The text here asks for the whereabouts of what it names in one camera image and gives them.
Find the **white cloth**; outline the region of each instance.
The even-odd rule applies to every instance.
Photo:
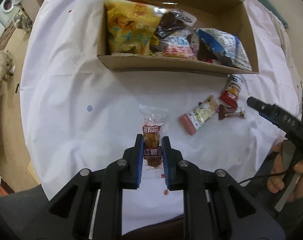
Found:
[[[239,104],[251,95],[293,114],[299,104],[279,36],[265,8],[245,0],[256,41],[259,75],[243,75]],[[225,169],[237,181],[253,176],[279,129],[246,108],[247,118],[208,120],[194,136],[178,117],[226,79],[193,73],[109,71],[96,57],[103,0],[45,0],[35,21],[21,78],[21,116],[30,156],[51,199],[79,170],[105,168],[142,132],[139,104],[168,109],[173,148],[201,169]],[[164,179],[144,180],[123,194],[123,233],[183,212],[182,192]]]

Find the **wooden floor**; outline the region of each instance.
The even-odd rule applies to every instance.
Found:
[[[19,29],[10,38],[5,50],[12,54],[15,71],[13,78],[3,82],[0,92],[0,175],[15,192],[38,185],[27,169],[30,157],[22,131],[19,91],[15,93],[21,80],[28,40],[29,35]]]

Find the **cardboard box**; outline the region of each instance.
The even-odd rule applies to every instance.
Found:
[[[177,3],[175,7],[189,12],[197,18],[192,28],[216,28],[237,35],[243,43],[253,71],[188,59],[168,57],[146,57],[142,55],[110,55],[107,41],[106,13],[100,22],[98,36],[98,59],[110,70],[162,70],[193,73],[257,74],[258,59],[249,18],[243,5],[244,0],[157,0]]]

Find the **snack package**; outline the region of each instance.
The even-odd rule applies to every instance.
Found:
[[[196,32],[223,65],[252,70],[245,49],[237,36],[214,28],[196,29]]]
[[[179,120],[186,131],[194,135],[216,112],[218,112],[218,105],[214,97],[209,96],[204,102],[199,102],[193,110],[180,116]]]
[[[144,160],[142,177],[160,179],[164,174],[161,139],[168,130],[165,122],[166,109],[139,106],[143,117],[142,132],[144,134]]]
[[[167,11],[143,0],[104,0],[110,52],[150,55],[149,41]]]
[[[223,65],[234,65],[239,42],[237,37],[214,28],[197,29],[196,32]]]
[[[199,36],[195,31],[192,33],[189,43],[192,52],[194,53],[195,57],[197,57],[200,43],[199,43]]]
[[[155,53],[154,55],[162,57],[178,57],[196,60],[197,58],[191,50],[190,44],[187,40],[188,35],[190,35],[190,31],[183,29],[174,32],[164,40],[158,40],[155,43],[153,40],[153,45],[157,50],[161,52]]]
[[[230,75],[227,78],[227,84],[225,87],[224,92],[221,94],[219,99],[223,102],[225,102],[227,105],[231,106],[235,110],[237,110],[238,105],[238,96],[241,90],[241,85],[244,83],[244,81],[235,75]]]
[[[165,39],[170,34],[185,29],[185,25],[193,26],[196,21],[197,18],[188,12],[179,9],[171,10],[161,18],[155,36],[159,39]]]
[[[218,119],[222,120],[226,117],[239,117],[245,119],[245,111],[243,111],[241,108],[235,110],[232,107],[219,105]]]
[[[252,67],[249,63],[249,59],[247,57],[246,51],[244,49],[243,44],[241,41],[239,41],[237,50],[236,50],[236,57],[234,65],[238,68],[244,69],[244,70],[252,70]]]
[[[160,23],[155,31],[155,36],[159,39],[165,39],[170,34],[185,28],[184,22],[177,19],[173,12],[168,12],[163,15]]]

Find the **black cable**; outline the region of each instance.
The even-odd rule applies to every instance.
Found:
[[[242,184],[242,183],[247,182],[247,181],[252,180],[252,179],[260,179],[260,178],[266,178],[266,177],[281,176],[281,175],[286,174],[286,172],[287,172],[287,170],[286,170],[286,171],[283,171],[283,172],[280,172],[280,173],[275,173],[275,174],[265,174],[265,175],[254,176],[254,177],[252,177],[252,178],[245,179],[245,180],[239,182],[239,184]]]

